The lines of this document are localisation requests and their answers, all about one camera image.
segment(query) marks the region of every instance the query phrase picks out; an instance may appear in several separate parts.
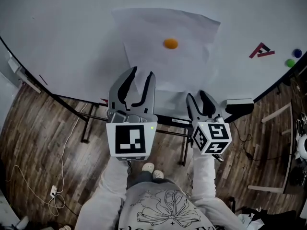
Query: metal frame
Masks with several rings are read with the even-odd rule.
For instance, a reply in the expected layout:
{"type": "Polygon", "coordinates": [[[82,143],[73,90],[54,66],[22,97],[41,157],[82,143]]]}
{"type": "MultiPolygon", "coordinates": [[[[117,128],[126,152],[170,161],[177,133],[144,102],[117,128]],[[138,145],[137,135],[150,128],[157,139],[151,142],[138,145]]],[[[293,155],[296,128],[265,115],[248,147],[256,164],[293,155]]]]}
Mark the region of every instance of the metal frame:
{"type": "Polygon", "coordinates": [[[271,193],[284,193],[285,188],[287,185],[288,181],[288,176],[291,168],[291,162],[293,159],[292,151],[293,151],[293,145],[294,145],[294,120],[293,120],[293,107],[292,107],[292,101],[288,103],[287,105],[283,106],[279,110],[275,111],[274,113],[264,117],[261,122],[264,124],[265,122],[268,122],[269,120],[277,117],[278,115],[282,114],[285,110],[290,109],[290,120],[291,120],[291,128],[290,130],[287,130],[287,133],[291,133],[291,143],[290,143],[290,156],[288,160],[288,165],[287,165],[287,171],[286,171],[286,176],[283,181],[283,186],[282,187],[267,187],[267,186],[255,186],[255,185],[248,185],[248,189],[252,190],[258,190],[258,191],[265,191],[265,192],[271,192],[271,193]]]}
{"type": "MultiPolygon", "coordinates": [[[[84,101],[84,100],[78,100],[78,99],[74,99],[74,98],[70,98],[70,97],[66,97],[66,96],[60,96],[60,95],[56,95],[51,93],[44,85],[42,85],[30,72],[28,72],[28,70],[23,66],[23,64],[18,60],[18,58],[13,54],[13,52],[9,49],[9,47],[6,45],[6,43],[3,41],[2,37],[0,36],[0,41],[4,44],[4,46],[6,47],[6,49],[10,52],[10,54],[15,58],[15,60],[20,64],[21,67],[24,68],[27,76],[36,84],[38,85],[42,90],[44,90],[49,96],[51,96],[55,101],[57,101],[59,104],[61,104],[62,106],[64,106],[66,109],[68,109],[69,111],[71,111],[73,114],[75,114],[76,116],[78,116],[81,120],[85,121],[85,126],[82,132],[82,137],[81,137],[81,142],[89,142],[88,139],[84,139],[85,133],[86,133],[86,129],[89,123],[90,118],[94,118],[94,119],[98,119],[101,121],[105,121],[108,122],[108,119],[106,118],[102,118],[102,117],[98,117],[98,116],[94,116],[91,115],[93,107],[95,105],[101,105],[101,106],[106,106],[106,104],[102,104],[102,103],[93,103],[93,102],[88,102],[88,101],[84,101]],[[91,110],[89,114],[85,114],[85,113],[81,113],[81,112],[77,112],[74,108],[72,108],[70,105],[68,105],[66,102],[64,102],[62,98],[68,98],[68,99],[74,99],[77,101],[81,101],[81,102],[85,102],[85,103],[91,103],[91,110]]],[[[260,100],[262,97],[264,97],[265,95],[267,95],[270,91],[272,91],[276,86],[278,86],[283,80],[285,80],[286,78],[288,78],[289,76],[291,76],[291,74],[293,74],[293,72],[296,69],[303,69],[305,66],[307,65],[307,53],[305,53],[300,59],[299,61],[295,64],[294,67],[292,67],[288,72],[286,72],[276,83],[274,83],[270,88],[268,88],[264,93],[262,93],[260,96],[258,96],[254,102],[257,102],[258,100],[260,100]]],[[[159,130],[157,129],[156,132],[157,133],[162,133],[162,134],[168,134],[168,135],[174,135],[174,136],[181,136],[181,137],[185,137],[187,138],[187,140],[185,141],[185,146],[182,148],[182,152],[181,152],[181,158],[179,161],[179,164],[182,164],[183,166],[185,166],[186,164],[186,160],[187,160],[187,153],[188,153],[188,146],[189,143],[191,142],[190,138],[190,133],[189,130],[192,128],[192,124],[191,121],[189,120],[185,120],[185,119],[180,119],[180,118],[176,118],[177,120],[182,120],[185,122],[189,122],[189,124],[184,124],[184,123],[175,123],[172,122],[171,117],[167,117],[167,116],[163,116],[163,115],[157,115],[158,116],[158,123],[162,124],[162,125],[168,125],[168,126],[174,126],[174,127],[179,127],[179,128],[185,128],[185,133],[186,133],[186,129],[188,130],[188,134],[182,134],[182,133],[176,133],[176,132],[169,132],[169,131],[164,131],[164,130],[159,130]]],[[[236,119],[238,119],[238,117],[236,117],[235,115],[231,115],[230,117],[228,117],[225,122],[227,123],[231,123],[233,121],[235,121],[236,119]]]]}

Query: table leg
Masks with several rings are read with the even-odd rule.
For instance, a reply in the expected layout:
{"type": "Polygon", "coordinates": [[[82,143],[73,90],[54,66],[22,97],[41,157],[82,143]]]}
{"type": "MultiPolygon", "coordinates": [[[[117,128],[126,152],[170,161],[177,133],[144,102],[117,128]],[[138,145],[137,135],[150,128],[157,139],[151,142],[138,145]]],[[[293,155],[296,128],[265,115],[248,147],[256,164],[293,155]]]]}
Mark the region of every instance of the table leg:
{"type": "Polygon", "coordinates": [[[25,83],[27,83],[32,89],[34,89],[37,93],[40,94],[40,90],[34,85],[32,84],[29,79],[27,78],[27,76],[25,76],[20,69],[18,69],[16,71],[16,74],[22,79],[22,81],[24,81],[25,83]]]}
{"type": "MultiPolygon", "coordinates": [[[[95,105],[95,104],[92,104],[92,105],[91,105],[89,115],[92,114],[94,105],[95,105]]],[[[89,140],[88,140],[88,139],[84,139],[84,136],[85,136],[86,129],[87,129],[87,126],[88,126],[88,122],[89,122],[89,121],[90,121],[90,117],[87,117],[87,120],[85,121],[85,125],[84,125],[84,128],[83,128],[82,136],[81,136],[81,142],[82,142],[82,143],[87,143],[87,144],[89,143],[89,140]]]]}
{"type": "Polygon", "coordinates": [[[182,166],[186,166],[188,149],[189,149],[189,142],[190,142],[189,138],[185,138],[185,139],[186,139],[185,145],[182,146],[181,156],[180,156],[180,161],[179,161],[179,164],[182,165],[182,166]]]}

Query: white shoe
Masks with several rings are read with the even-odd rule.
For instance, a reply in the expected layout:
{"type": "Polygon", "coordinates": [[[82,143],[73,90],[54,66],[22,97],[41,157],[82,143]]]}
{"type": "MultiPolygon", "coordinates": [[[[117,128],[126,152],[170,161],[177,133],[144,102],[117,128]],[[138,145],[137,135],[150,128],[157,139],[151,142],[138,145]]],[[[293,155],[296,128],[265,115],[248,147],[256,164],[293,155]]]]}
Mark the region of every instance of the white shoe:
{"type": "Polygon", "coordinates": [[[153,163],[145,163],[142,167],[142,171],[149,171],[151,174],[154,171],[154,164],[153,163]]]}
{"type": "Polygon", "coordinates": [[[161,178],[163,179],[164,178],[164,174],[162,171],[154,171],[153,172],[153,178],[156,179],[156,178],[161,178]]]}

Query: white sleeve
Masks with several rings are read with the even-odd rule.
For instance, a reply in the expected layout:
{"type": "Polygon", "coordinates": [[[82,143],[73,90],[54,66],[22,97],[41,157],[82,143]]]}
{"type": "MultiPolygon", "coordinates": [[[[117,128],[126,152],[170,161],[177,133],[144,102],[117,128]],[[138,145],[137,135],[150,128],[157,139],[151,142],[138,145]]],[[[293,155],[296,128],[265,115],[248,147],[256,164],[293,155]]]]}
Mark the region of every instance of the white sleeve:
{"type": "Polygon", "coordinates": [[[110,158],[95,193],[81,208],[76,230],[115,228],[126,200],[127,169],[127,162],[110,158]]]}
{"type": "Polygon", "coordinates": [[[191,202],[214,226],[223,226],[226,230],[246,229],[226,204],[215,197],[214,157],[201,155],[197,150],[193,150],[193,166],[191,202]]]}

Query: white cable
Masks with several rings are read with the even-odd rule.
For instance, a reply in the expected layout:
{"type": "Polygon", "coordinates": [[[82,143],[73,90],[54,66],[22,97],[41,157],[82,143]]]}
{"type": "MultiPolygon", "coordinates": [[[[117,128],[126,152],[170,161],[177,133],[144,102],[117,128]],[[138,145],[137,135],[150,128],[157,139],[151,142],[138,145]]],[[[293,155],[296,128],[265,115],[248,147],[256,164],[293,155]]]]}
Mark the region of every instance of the white cable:
{"type": "Polygon", "coordinates": [[[44,204],[48,205],[48,207],[49,207],[50,212],[51,212],[52,215],[54,215],[54,214],[52,213],[52,210],[51,210],[50,206],[56,208],[57,212],[58,212],[58,208],[64,208],[64,207],[65,207],[65,204],[64,204],[62,207],[58,207],[58,206],[56,206],[56,205],[55,205],[55,206],[51,205],[50,202],[51,202],[51,200],[52,200],[53,198],[47,203],[47,202],[45,202],[43,199],[41,199],[39,196],[37,196],[36,193],[35,193],[35,192],[32,190],[32,188],[29,186],[29,183],[27,182],[27,180],[26,180],[25,177],[24,177],[24,173],[22,172],[22,170],[20,169],[20,167],[19,167],[18,165],[14,165],[14,167],[13,167],[13,169],[12,169],[12,173],[11,173],[11,178],[10,178],[8,181],[6,180],[6,182],[10,182],[10,181],[12,180],[12,176],[13,176],[13,172],[14,172],[14,168],[15,168],[15,167],[17,167],[17,168],[20,170],[20,173],[21,173],[21,175],[23,176],[23,179],[24,179],[25,183],[27,184],[28,188],[31,190],[31,192],[32,192],[38,199],[40,199],[40,201],[42,201],[44,204]]]}
{"type": "MultiPolygon", "coordinates": [[[[86,108],[86,106],[87,106],[87,103],[85,104],[84,108],[82,108],[81,112],[83,112],[83,110],[86,108]]],[[[80,118],[78,117],[78,119],[77,119],[77,121],[76,121],[74,127],[73,127],[72,130],[71,130],[71,134],[67,137],[67,140],[66,140],[66,142],[65,142],[65,144],[64,144],[64,148],[63,148],[63,152],[62,152],[62,156],[61,156],[62,181],[63,181],[63,183],[62,183],[62,190],[59,191],[59,192],[56,192],[56,193],[62,193],[62,192],[64,191],[64,171],[63,171],[64,165],[63,165],[63,155],[64,155],[64,152],[65,152],[66,144],[67,144],[69,138],[72,136],[72,133],[73,133],[73,131],[75,130],[75,128],[76,128],[76,126],[77,126],[77,123],[78,123],[79,119],[80,119],[80,118]]]]}
{"type": "Polygon", "coordinates": [[[62,156],[61,156],[62,179],[63,179],[62,191],[56,192],[56,194],[54,195],[54,197],[53,197],[52,199],[50,199],[48,203],[45,202],[43,199],[41,199],[39,196],[37,196],[36,193],[32,190],[32,188],[29,186],[29,183],[27,182],[27,180],[26,180],[25,177],[24,177],[24,173],[22,172],[22,170],[20,169],[20,167],[19,167],[18,165],[14,165],[14,167],[13,167],[13,169],[12,169],[12,173],[11,173],[11,178],[10,178],[10,180],[8,180],[8,181],[6,180],[6,182],[10,182],[10,181],[12,180],[14,168],[17,167],[17,168],[20,170],[20,173],[21,173],[21,175],[23,176],[23,179],[24,179],[25,183],[27,184],[28,188],[31,190],[31,192],[32,192],[40,201],[42,201],[44,204],[48,205],[48,208],[49,208],[51,214],[52,214],[53,216],[55,216],[55,217],[57,217],[57,216],[59,215],[58,209],[62,209],[62,208],[65,207],[65,199],[63,198],[63,196],[62,196],[61,194],[59,194],[59,193],[62,193],[63,190],[64,190],[63,155],[64,155],[64,152],[65,152],[66,144],[67,144],[69,138],[72,136],[72,133],[73,133],[74,129],[76,128],[79,119],[80,119],[80,118],[78,117],[78,119],[77,119],[75,125],[73,126],[73,128],[72,128],[72,130],[71,130],[71,134],[68,136],[68,138],[67,138],[67,140],[66,140],[66,142],[65,142],[65,144],[64,144],[64,148],[63,148],[63,152],[62,152],[62,156]],[[57,196],[61,196],[62,199],[63,199],[63,206],[61,206],[61,207],[58,207],[58,206],[56,205],[56,197],[57,197],[57,196]],[[54,200],[54,206],[50,204],[50,202],[51,202],[52,200],[54,200]],[[53,212],[52,212],[52,210],[51,210],[50,207],[53,207],[53,208],[56,209],[56,211],[57,211],[57,214],[56,214],[56,215],[53,214],[53,212]]]}

